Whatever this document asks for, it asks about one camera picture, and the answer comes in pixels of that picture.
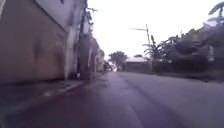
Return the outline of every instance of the road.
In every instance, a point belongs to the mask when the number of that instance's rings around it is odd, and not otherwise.
[[[108,73],[5,122],[8,128],[223,128],[223,109],[223,84]]]

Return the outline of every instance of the sidewalk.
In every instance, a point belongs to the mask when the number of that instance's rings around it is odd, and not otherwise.
[[[32,85],[0,87],[0,115],[20,112],[83,84],[83,81],[58,81]]]

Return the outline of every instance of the wall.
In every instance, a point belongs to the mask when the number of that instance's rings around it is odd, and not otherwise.
[[[65,32],[32,0],[6,0],[0,21],[0,84],[62,78]]]

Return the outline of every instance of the palm tree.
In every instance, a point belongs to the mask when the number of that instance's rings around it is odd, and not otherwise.
[[[152,58],[153,60],[157,60],[160,58],[160,51],[159,48],[161,47],[161,44],[157,44],[154,36],[151,35],[152,44],[143,44],[143,46],[147,46],[147,49],[144,51],[146,55],[149,55],[149,58]]]
[[[224,2],[221,2],[221,3],[218,3],[216,4],[212,9],[211,11],[209,12],[209,15],[212,15],[214,14],[215,12],[217,12],[219,10],[219,15],[218,17],[213,17],[213,18],[210,18],[208,19],[208,21],[216,21],[217,24],[220,24],[221,21],[224,20],[223,16],[222,16],[222,13],[223,13],[223,6],[224,6]]]

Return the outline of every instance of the utility pole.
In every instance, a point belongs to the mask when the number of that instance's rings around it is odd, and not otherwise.
[[[142,29],[142,28],[131,28],[133,30],[138,30],[138,31],[145,31],[148,37],[148,43],[150,44],[150,37],[149,37],[149,29],[148,29],[148,25],[146,24],[146,28]]]
[[[146,24],[145,27],[146,27],[145,29],[142,29],[142,28],[131,28],[131,29],[138,30],[138,31],[145,31],[146,34],[147,34],[147,37],[148,37],[148,43],[150,44],[150,37],[149,37],[148,25]],[[150,70],[151,70],[151,72],[153,71],[153,68],[152,68],[152,60],[150,60]]]

